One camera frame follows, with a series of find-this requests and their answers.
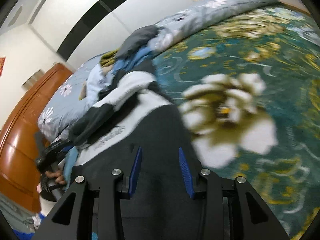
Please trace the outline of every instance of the hand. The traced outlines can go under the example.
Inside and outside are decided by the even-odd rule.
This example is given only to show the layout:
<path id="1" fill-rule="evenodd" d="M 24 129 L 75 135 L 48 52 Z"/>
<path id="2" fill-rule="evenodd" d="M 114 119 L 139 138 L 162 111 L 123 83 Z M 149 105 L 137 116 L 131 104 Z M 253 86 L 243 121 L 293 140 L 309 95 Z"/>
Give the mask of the hand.
<path id="1" fill-rule="evenodd" d="M 56 178 L 55 182 L 57 184 L 61 184 L 61 185 L 67 184 L 67 182 L 64 180 L 64 177 L 62 175 L 62 170 L 58 170 L 56 172 L 46 171 L 45 175 L 50 179 Z"/>

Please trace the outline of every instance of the bed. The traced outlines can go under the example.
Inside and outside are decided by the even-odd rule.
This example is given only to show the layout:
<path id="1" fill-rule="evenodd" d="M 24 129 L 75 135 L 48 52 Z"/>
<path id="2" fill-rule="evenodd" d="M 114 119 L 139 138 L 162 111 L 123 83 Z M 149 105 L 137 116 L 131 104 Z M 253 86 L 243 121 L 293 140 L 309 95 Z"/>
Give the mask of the bed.
<path id="1" fill-rule="evenodd" d="M 300 238 L 320 209 L 317 30 L 310 16 L 278 3 L 205 28 L 153 60 L 161 90 L 179 107 L 203 165 L 226 178 L 245 176 L 294 240 Z M 99 60 L 100 56 L 91 59 L 91 69 Z M 58 81 L 48 85 L 50 93 L 33 106 L 32 131 L 37 130 L 36 120 L 57 88 L 62 96 L 69 90 L 68 82 L 62 83 L 71 73 L 62 65 L 58 69 L 54 72 Z M 41 91 L 49 80 L 39 86 Z M 208 84 L 219 89 L 201 86 Z M 218 125 L 214 116 L 227 89 L 240 91 L 233 91 L 233 98 L 238 100 L 234 108 L 242 115 L 231 127 Z M 244 93 L 250 105 L 242 102 Z M 18 109 L 21 104 L 28 105 L 33 94 L 21 100 L 0 134 L 1 158 L 12 156 L 10 150 L 5 151 L 10 144 L 17 149 L 21 145 L 28 149 L 27 169 L 31 173 L 26 179 L 27 169 L 24 173 L 12 172 L 10 177 L 3 172 L 0 179 L 8 185 L 8 190 L 4 187 L 6 192 L 1 189 L 4 194 L 37 211 L 39 174 L 31 162 L 36 156 L 35 145 L 31 133 L 25 132 L 30 128 L 22 126 L 24 121 L 20 126 L 15 124 L 24 113 Z M 17 137 L 11 136 L 15 125 L 21 131 L 16 141 Z M 12 162 L 15 159 L 10 160 L 11 165 L 19 165 Z"/>

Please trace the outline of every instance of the floral bedspread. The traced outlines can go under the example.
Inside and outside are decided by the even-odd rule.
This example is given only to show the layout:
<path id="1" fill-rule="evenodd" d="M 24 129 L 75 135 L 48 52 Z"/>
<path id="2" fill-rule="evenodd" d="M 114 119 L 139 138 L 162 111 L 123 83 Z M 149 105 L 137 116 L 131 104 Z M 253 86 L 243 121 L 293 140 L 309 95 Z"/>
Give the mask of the floral bedspread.
<path id="1" fill-rule="evenodd" d="M 277 4 L 230 18 L 154 59 L 204 166 L 244 176 L 297 240 L 320 209 L 320 38 Z"/>

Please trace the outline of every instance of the blue cloth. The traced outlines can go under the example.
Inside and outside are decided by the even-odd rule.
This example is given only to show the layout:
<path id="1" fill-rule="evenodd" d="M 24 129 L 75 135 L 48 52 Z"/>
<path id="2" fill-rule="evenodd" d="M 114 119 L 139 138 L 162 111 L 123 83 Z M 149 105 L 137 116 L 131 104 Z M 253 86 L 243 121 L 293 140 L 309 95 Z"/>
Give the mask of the blue cloth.
<path id="1" fill-rule="evenodd" d="M 73 147 L 70 151 L 68 151 L 68 153 L 66 155 L 64 168 L 63 168 L 63 176 L 67 182 L 65 190 L 67 190 L 70 186 L 71 171 L 72 171 L 72 167 L 76 163 L 76 160 L 78 158 L 78 154 L 79 154 L 79 152 L 76 149 L 76 147 Z"/>
<path id="2" fill-rule="evenodd" d="M 39 217 L 40 217 L 41 221 L 45 219 L 45 215 L 43 215 L 41 213 L 39 213 Z"/>
<path id="3" fill-rule="evenodd" d="M 17 230 L 13 230 L 13 232 L 15 233 L 15 235 L 20 239 L 20 240 L 31 240 L 31 238 L 33 237 L 33 235 L 35 233 L 22 233 L 19 232 Z"/>
<path id="4" fill-rule="evenodd" d="M 94 232 L 91 233 L 91 240 L 98 240 L 98 235 Z"/>
<path id="5" fill-rule="evenodd" d="M 148 46 L 142 46 L 137 51 L 127 59 L 119 59 L 113 65 L 112 74 L 115 75 L 118 70 L 123 69 L 126 71 L 132 70 L 135 66 L 139 65 L 143 60 L 152 57 L 151 49 Z"/>

